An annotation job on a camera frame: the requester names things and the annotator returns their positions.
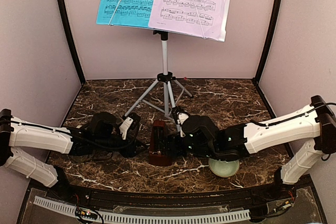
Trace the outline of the brown wooden metronome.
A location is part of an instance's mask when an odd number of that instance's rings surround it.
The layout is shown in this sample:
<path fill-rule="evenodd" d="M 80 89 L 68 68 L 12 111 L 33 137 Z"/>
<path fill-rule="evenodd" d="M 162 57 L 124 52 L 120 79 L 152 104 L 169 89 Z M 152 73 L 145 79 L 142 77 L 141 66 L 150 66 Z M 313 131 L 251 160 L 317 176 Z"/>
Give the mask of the brown wooden metronome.
<path fill-rule="evenodd" d="M 172 165 L 167 136 L 168 129 L 165 122 L 154 120 L 149 147 L 149 164 L 153 166 Z"/>

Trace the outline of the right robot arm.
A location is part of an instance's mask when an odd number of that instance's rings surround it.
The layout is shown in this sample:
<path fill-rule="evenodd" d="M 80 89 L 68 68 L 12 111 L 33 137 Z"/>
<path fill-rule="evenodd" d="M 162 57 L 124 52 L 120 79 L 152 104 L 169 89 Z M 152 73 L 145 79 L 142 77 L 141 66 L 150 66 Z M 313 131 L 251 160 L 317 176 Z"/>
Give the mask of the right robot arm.
<path fill-rule="evenodd" d="M 273 200 L 280 199 L 324 155 L 335 153 L 335 114 L 332 103 L 315 95 L 311 103 L 293 113 L 271 120 L 242 123 L 220 130 L 208 116 L 190 115 L 174 108 L 180 130 L 167 136 L 177 155 L 189 153 L 208 158 L 210 170 L 219 177 L 231 177 L 239 161 L 269 147 L 305 140 L 294 157 L 275 173 L 268 188 Z"/>

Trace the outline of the purple sheet music page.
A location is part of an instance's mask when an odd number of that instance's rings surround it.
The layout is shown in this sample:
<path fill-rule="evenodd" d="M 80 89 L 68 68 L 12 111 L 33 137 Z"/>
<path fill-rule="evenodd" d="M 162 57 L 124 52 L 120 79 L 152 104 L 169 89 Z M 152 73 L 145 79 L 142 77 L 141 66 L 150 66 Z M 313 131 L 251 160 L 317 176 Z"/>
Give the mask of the purple sheet music page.
<path fill-rule="evenodd" d="M 230 0 L 154 0 L 149 27 L 225 41 Z"/>

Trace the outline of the grey folding music stand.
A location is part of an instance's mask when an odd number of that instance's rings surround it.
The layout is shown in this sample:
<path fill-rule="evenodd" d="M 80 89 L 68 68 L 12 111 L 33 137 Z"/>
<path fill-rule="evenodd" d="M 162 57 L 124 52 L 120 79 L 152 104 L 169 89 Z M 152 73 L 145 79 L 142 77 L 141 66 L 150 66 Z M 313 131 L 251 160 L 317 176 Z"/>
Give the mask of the grey folding music stand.
<path fill-rule="evenodd" d="M 164 108 L 161 109 L 161 112 L 165 115 L 166 118 L 171 119 L 171 111 L 173 107 L 176 107 L 177 99 L 173 95 L 172 84 L 176 82 L 176 78 L 168 70 L 168 50 L 167 50 L 167 41 L 169 31 L 156 30 L 153 28 L 148 28 L 152 30 L 155 34 L 160 35 L 162 43 L 162 63 L 163 71 L 158 74 L 156 81 L 163 83 L 164 88 Z"/>

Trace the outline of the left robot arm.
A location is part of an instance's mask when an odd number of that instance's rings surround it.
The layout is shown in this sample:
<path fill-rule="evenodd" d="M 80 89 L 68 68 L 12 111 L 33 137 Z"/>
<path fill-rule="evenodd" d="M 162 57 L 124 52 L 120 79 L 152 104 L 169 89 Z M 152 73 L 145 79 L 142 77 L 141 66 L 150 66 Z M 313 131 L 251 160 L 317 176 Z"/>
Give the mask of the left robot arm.
<path fill-rule="evenodd" d="M 95 150 L 118 151 L 130 156 L 129 150 L 136 148 L 140 119 L 131 113 L 117 124 L 113 114 L 100 112 L 83 126 L 51 127 L 26 122 L 12 116 L 9 109 L 3 109 L 1 165 L 53 188 L 61 200 L 69 201 L 74 197 L 74 189 L 67 184 L 63 170 L 36 159 L 21 148 L 32 147 L 70 156 L 91 155 Z"/>

